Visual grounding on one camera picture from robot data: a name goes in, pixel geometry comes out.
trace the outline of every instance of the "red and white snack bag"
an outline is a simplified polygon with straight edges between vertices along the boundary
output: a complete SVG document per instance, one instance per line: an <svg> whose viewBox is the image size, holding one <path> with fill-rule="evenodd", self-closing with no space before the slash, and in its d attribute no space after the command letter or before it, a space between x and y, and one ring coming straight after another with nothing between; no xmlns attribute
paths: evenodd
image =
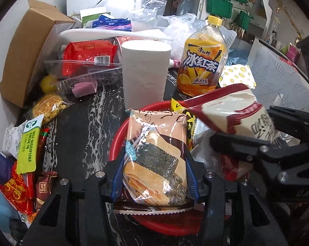
<svg viewBox="0 0 309 246"><path fill-rule="evenodd" d="M278 133L265 107L244 84L233 84L184 101L185 106L209 128L229 134L273 142ZM236 180L252 165L221 155L224 177Z"/></svg>

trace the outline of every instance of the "barcode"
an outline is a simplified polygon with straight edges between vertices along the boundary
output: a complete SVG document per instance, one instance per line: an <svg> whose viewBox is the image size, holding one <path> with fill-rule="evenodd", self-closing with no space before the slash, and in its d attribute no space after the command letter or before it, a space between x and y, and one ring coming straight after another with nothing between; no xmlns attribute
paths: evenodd
<svg viewBox="0 0 309 246"><path fill-rule="evenodd" d="M108 66L110 64L109 55L100 55L94 57L94 65Z"/></svg>

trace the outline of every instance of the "red basket rim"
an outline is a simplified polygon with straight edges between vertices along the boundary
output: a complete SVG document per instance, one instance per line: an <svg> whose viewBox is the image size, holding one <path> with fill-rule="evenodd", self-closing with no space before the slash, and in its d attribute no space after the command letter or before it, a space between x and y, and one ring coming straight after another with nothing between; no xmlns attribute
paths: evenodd
<svg viewBox="0 0 309 246"><path fill-rule="evenodd" d="M183 101L178 101L182 106L184 104ZM163 101L163 102L157 102L151 105L148 105L141 110L149 110L149 111L159 111L159 110L169 110L170 109L170 101ZM126 139L128 130L128 119L125 120L125 122L119 127L118 131L116 132L111 148L109 153L109 161L113 161L117 158L124 140ZM172 224L163 224L158 222L152 222L151 220L147 219L145 215L132 215L132 217L140 222L143 226L165 234L165 235L171 235L171 236L186 236L186 235L196 235L199 231L199 225L193 225L193 226L176 226Z"/></svg>

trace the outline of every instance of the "yellow green package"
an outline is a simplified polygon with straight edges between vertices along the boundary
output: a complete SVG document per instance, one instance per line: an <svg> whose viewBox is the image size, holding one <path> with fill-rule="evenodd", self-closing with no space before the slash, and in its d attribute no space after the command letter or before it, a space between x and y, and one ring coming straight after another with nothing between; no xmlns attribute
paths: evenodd
<svg viewBox="0 0 309 246"><path fill-rule="evenodd" d="M40 129L44 114L29 120L24 127L18 153L17 174L34 172L36 170L36 155Z"/></svg>
<svg viewBox="0 0 309 246"><path fill-rule="evenodd" d="M196 117L194 114L192 114L187 108L181 106L179 102L171 99L170 102L170 110L173 112L178 112L181 114L186 115L186 124L187 124L187 130L186 130L186 144L188 149L191 151L193 149L193 134L195 129L195 122Z"/></svg>

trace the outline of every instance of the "lemon slice print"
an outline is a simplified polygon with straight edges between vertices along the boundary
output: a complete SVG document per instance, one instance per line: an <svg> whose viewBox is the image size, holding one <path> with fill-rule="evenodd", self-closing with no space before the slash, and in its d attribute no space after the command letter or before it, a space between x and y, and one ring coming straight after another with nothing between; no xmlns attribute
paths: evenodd
<svg viewBox="0 0 309 246"><path fill-rule="evenodd" d="M191 84L190 78L185 74L180 74L178 76L178 80L179 80L180 84Z"/></svg>

